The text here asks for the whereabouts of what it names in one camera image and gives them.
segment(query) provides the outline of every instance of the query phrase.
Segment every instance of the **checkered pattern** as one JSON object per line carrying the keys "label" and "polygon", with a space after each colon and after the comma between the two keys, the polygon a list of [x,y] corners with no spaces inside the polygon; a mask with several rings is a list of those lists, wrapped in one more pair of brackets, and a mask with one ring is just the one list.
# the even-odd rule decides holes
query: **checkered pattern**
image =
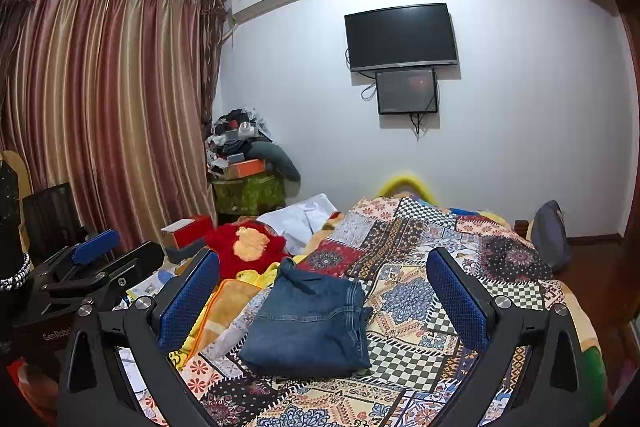
{"label": "checkered pattern", "polygon": [[530,310],[545,309],[540,286],[537,283],[508,283],[482,279],[480,282],[492,296],[505,295],[520,308],[529,308]]}
{"label": "checkered pattern", "polygon": [[430,391],[436,383],[442,355],[408,351],[393,346],[378,336],[367,334],[371,367],[362,373],[365,378]]}
{"label": "checkered pattern", "polygon": [[445,214],[439,208],[428,206],[412,198],[402,198],[394,217],[419,219],[425,223],[446,227],[447,229],[455,229],[456,227],[456,216],[454,214]]}
{"label": "checkered pattern", "polygon": [[358,279],[357,277],[347,277],[350,281],[358,281],[360,286],[362,286],[362,291],[364,291],[364,295],[369,295],[369,290],[373,286],[373,281],[365,281],[363,279]]}
{"label": "checkered pattern", "polygon": [[429,330],[440,331],[441,333],[457,334],[437,297],[433,299],[433,307],[427,318],[426,327]]}

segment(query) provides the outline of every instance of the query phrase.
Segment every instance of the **cable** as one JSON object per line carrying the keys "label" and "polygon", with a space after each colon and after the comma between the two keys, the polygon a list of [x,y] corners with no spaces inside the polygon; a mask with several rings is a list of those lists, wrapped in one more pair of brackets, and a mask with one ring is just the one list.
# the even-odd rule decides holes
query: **cable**
{"label": "cable", "polygon": [[372,93],[370,95],[364,96],[364,94],[371,89],[372,87],[374,87],[376,85],[375,82],[372,82],[371,84],[369,84],[369,86],[365,87],[362,92],[360,93],[360,97],[361,99],[363,99],[365,102],[369,102],[369,100],[371,100],[375,95],[376,95],[376,89],[378,89],[377,87],[374,88],[374,90],[372,91]]}
{"label": "cable", "polygon": [[[344,60],[346,60],[346,61],[347,61],[347,66],[348,66],[349,68],[351,68],[351,61],[349,60],[349,55],[348,55],[348,53],[349,53],[349,49],[347,48],[347,49],[345,49],[345,51],[344,51]],[[375,77],[375,76],[369,76],[368,74],[364,74],[364,73],[362,73],[362,71],[353,71],[353,73],[361,74],[362,76],[366,76],[367,78],[370,78],[371,80],[375,80],[375,79],[376,79],[376,77]]]}
{"label": "cable", "polygon": [[414,125],[415,136],[417,136],[418,138],[420,137],[420,125],[422,124],[422,118],[424,118],[424,115],[427,114],[427,110],[431,105],[431,102],[433,102],[433,99],[436,97],[436,92],[440,89],[440,86],[438,85],[438,77],[436,75],[435,68],[431,68],[431,71],[433,71],[433,96],[431,97],[431,100],[427,104],[427,107],[424,108],[423,112],[409,113],[409,120],[411,120],[411,123]]}

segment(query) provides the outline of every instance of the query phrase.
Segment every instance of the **beaded bracelet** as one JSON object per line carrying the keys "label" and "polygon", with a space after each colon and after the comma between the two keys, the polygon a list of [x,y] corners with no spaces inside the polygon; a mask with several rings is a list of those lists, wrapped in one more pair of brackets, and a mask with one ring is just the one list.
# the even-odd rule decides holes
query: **beaded bracelet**
{"label": "beaded bracelet", "polygon": [[0,291],[17,290],[27,280],[31,259],[27,253],[23,253],[23,256],[24,262],[15,275],[9,279],[0,279]]}

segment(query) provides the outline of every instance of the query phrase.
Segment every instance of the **patchwork bedspread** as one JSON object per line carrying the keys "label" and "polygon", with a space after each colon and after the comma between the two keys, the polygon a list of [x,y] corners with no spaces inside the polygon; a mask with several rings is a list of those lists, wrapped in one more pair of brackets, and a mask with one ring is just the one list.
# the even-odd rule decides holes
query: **patchwork bedspread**
{"label": "patchwork bedspread", "polygon": [[[512,230],[412,198],[362,200],[299,266],[362,284],[366,305],[374,308],[367,326],[372,367],[344,379],[257,378],[238,358],[241,339],[223,356],[210,344],[183,368],[184,381],[220,426],[428,425],[477,356],[460,343],[426,277],[426,256],[435,247],[447,248],[489,293],[518,306],[541,310],[564,301],[561,283]],[[238,338],[267,292],[232,325]],[[500,416],[526,356],[526,347],[516,350],[480,425]],[[147,417],[166,424],[151,397],[141,405]]]}

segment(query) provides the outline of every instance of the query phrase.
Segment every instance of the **red stuffed toy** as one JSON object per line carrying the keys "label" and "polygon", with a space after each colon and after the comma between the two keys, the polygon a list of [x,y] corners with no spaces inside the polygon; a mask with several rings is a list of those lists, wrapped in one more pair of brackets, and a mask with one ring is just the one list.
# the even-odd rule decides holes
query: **red stuffed toy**
{"label": "red stuffed toy", "polygon": [[264,273],[271,263],[279,263],[289,256],[284,237],[272,235],[257,221],[222,225],[207,233],[204,240],[218,254],[220,280],[235,279],[242,270]]}

